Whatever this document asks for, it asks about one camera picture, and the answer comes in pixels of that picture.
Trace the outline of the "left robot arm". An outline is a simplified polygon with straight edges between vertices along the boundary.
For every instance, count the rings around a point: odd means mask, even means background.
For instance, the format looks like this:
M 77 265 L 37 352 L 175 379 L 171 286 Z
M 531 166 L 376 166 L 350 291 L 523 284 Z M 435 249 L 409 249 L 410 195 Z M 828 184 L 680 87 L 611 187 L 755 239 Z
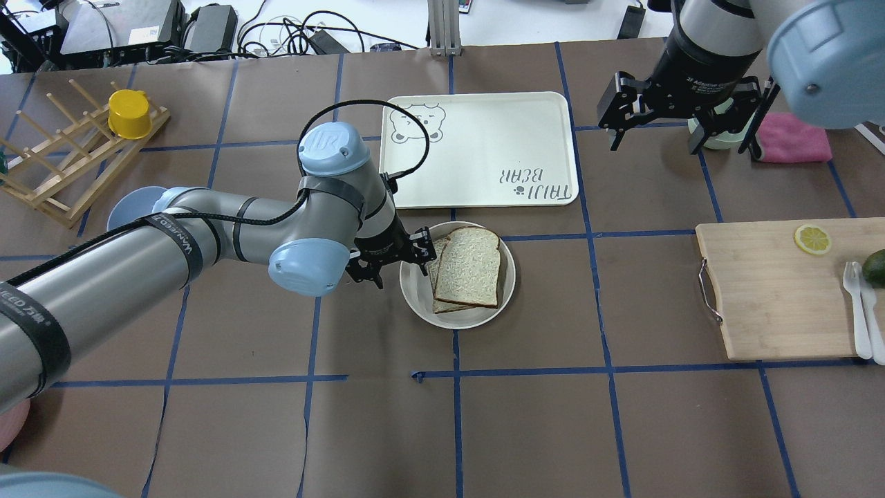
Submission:
M 222 259 L 265 265 L 279 287 L 322 297 L 342 275 L 382 287 L 385 265 L 436 258 L 429 230 L 410 233 L 396 214 L 398 174 L 379 173 L 351 124 L 304 130 L 297 161 L 294 201 L 142 188 L 115 208 L 127 223 L 3 281 L 2 410 Z

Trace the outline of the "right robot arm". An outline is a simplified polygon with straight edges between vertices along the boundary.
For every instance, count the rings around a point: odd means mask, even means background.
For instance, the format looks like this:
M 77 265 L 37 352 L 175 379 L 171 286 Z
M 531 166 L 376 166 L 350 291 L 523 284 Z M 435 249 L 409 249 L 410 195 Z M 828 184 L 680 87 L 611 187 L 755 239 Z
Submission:
M 882 1 L 648 1 L 673 28 L 648 78 L 619 71 L 597 105 L 617 150 L 627 131 L 696 119 L 689 151 L 712 136 L 758 129 L 782 95 L 822 129 L 882 122 Z

